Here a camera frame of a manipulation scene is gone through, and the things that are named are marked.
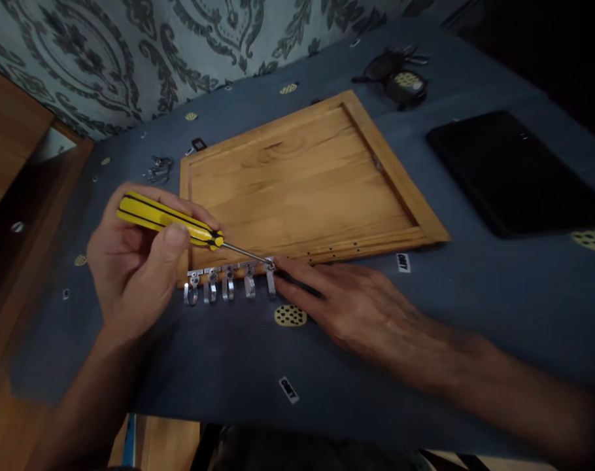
left hand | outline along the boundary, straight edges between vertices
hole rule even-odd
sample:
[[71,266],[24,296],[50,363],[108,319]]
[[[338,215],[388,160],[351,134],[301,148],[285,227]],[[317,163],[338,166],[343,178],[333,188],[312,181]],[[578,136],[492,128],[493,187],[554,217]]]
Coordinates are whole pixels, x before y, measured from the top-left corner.
[[171,300],[180,256],[190,246],[183,224],[155,232],[119,219],[116,210],[130,190],[220,228],[202,206],[159,188],[124,183],[116,189],[90,238],[87,259],[104,329],[120,340],[138,338],[156,323]]

screwdriver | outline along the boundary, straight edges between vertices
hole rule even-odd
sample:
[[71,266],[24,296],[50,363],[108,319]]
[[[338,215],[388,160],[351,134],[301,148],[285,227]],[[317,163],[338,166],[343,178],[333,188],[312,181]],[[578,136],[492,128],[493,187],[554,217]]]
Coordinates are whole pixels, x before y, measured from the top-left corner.
[[225,247],[259,262],[273,265],[271,260],[224,242],[224,234],[220,230],[214,230],[191,216],[179,213],[175,209],[133,191],[125,194],[119,203],[116,215],[125,221],[155,231],[161,231],[170,223],[177,221],[185,225],[191,233],[191,243],[194,245],[208,246],[212,251]]

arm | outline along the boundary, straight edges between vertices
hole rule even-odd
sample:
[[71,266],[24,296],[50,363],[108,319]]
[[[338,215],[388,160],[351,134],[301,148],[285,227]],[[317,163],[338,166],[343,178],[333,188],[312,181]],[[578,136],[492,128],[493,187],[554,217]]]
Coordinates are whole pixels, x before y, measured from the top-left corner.
[[321,293],[276,279],[278,291],[341,347],[520,438],[559,467],[577,468],[595,456],[593,394],[423,315],[378,271],[276,261]]
[[157,188],[127,183],[112,195],[88,243],[104,325],[36,445],[28,471],[107,465],[141,367],[145,334],[171,300],[177,264],[190,235],[180,224],[157,234],[117,218],[116,208],[129,190],[218,228],[200,206]]

right hand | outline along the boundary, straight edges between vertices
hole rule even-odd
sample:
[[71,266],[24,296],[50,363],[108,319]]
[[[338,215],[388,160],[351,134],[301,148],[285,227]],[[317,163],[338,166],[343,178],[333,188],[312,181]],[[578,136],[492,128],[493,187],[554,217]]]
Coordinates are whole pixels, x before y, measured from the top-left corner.
[[383,273],[348,264],[310,267],[281,257],[275,262],[280,270],[321,293],[313,296],[275,277],[277,290],[342,348],[429,393],[456,381],[452,378],[455,354],[467,345],[468,336],[422,314]]

screwdriver shaft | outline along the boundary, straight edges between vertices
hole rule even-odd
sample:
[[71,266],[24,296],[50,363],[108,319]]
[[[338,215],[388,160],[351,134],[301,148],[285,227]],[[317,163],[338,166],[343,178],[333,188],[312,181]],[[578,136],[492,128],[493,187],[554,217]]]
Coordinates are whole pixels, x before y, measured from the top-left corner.
[[262,258],[261,256],[258,256],[258,255],[254,255],[253,253],[250,253],[248,251],[244,251],[243,249],[240,249],[238,247],[235,247],[234,245],[229,244],[227,242],[224,242],[223,245],[222,245],[222,247],[225,247],[227,249],[234,250],[235,252],[241,253],[243,255],[247,255],[249,257],[252,257],[253,259],[258,260],[259,262],[263,262],[265,264],[273,264],[273,262],[271,260],[268,260],[266,258]]

